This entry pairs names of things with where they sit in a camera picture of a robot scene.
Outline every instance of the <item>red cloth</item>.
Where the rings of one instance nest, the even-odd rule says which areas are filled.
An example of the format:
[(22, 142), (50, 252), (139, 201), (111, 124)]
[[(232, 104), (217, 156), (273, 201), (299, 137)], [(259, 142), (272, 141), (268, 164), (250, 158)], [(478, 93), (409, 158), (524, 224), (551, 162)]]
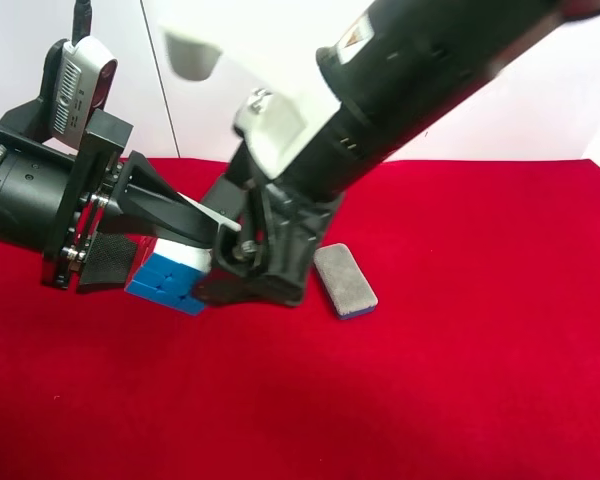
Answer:
[[(199, 197), (222, 165), (158, 161)], [(380, 299), (189, 318), (0, 245), (1, 479), (600, 480), (600, 170), (400, 162), (328, 236)]]

